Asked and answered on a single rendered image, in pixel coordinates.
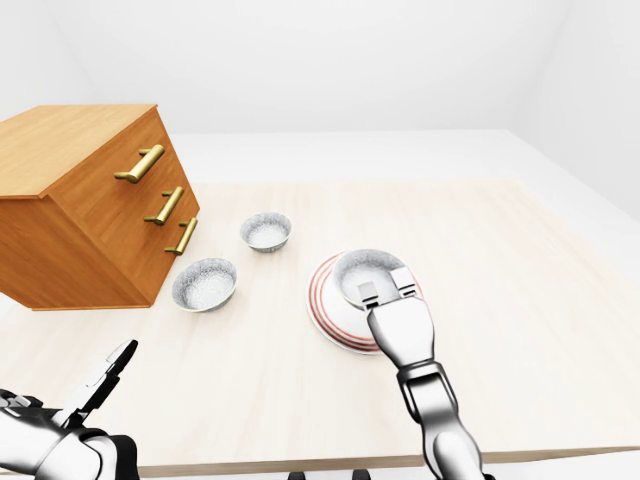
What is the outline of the small wooden drawer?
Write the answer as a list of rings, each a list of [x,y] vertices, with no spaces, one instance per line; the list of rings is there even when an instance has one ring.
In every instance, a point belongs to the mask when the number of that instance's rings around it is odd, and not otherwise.
[[[156,225],[144,222],[144,216],[156,215],[166,202],[167,198],[161,193],[177,186],[182,187],[184,193],[166,223]],[[186,178],[152,187],[127,210],[117,259],[147,305],[154,303],[176,257],[173,253],[165,252],[164,248],[177,244],[184,231],[179,223],[196,217],[198,211],[198,202]]]

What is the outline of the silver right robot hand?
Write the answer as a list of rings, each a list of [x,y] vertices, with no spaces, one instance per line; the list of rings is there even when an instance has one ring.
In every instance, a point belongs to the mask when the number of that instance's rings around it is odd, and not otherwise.
[[[398,297],[379,299],[372,281],[359,286],[367,323],[379,349],[399,369],[435,360],[435,329],[426,302],[418,295],[411,270],[404,266],[389,272]]]

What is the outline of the medium wooden drawer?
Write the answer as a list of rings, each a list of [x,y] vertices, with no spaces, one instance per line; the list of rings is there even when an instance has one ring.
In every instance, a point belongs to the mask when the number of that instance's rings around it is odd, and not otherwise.
[[[136,151],[83,196],[83,221],[130,278],[164,276],[199,205],[166,140]]]

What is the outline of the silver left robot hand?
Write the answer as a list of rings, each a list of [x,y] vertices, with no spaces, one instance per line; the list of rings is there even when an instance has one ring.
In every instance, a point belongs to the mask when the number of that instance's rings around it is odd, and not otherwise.
[[[116,348],[61,409],[0,389],[0,467],[34,480],[96,480],[100,459],[84,441],[113,435],[83,422],[111,394],[137,346],[129,340]]]

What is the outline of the wooden cabinet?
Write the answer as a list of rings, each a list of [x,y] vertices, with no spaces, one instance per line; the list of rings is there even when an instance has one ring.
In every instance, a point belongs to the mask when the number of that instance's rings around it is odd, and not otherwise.
[[[0,122],[1,293],[35,310],[150,306],[51,191],[153,107],[46,105]]]

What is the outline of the white plate with red rings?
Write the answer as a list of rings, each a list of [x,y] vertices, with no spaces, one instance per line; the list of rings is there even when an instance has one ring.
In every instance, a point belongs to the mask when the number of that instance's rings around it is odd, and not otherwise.
[[[308,285],[307,308],[329,340],[353,352],[376,355],[380,349],[367,323],[365,308],[360,310],[347,302],[334,283],[335,264],[346,252],[329,258],[313,274]],[[415,282],[422,297],[420,284]]]

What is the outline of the large wooden drawer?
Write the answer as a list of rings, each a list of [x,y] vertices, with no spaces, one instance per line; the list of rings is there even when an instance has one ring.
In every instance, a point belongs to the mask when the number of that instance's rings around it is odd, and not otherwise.
[[[156,144],[165,152],[138,183],[114,178],[141,159],[140,149]],[[171,142],[153,107],[56,183],[51,197],[91,238],[111,244],[121,240],[127,210],[136,201],[152,187],[180,178]]]

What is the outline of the small patterned bowl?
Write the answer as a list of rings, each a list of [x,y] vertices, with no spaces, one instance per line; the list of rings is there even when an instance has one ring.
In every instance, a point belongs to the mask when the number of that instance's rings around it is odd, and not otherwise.
[[[278,212],[261,212],[243,222],[240,236],[251,249],[271,253],[287,243],[291,230],[291,221],[285,215]]]

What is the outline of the large patterned bowl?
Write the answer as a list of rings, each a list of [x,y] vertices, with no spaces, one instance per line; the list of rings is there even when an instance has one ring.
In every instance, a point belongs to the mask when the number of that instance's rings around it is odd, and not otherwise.
[[[180,308],[206,312],[224,306],[237,285],[236,267],[222,258],[205,258],[184,269],[172,286],[172,298]]]

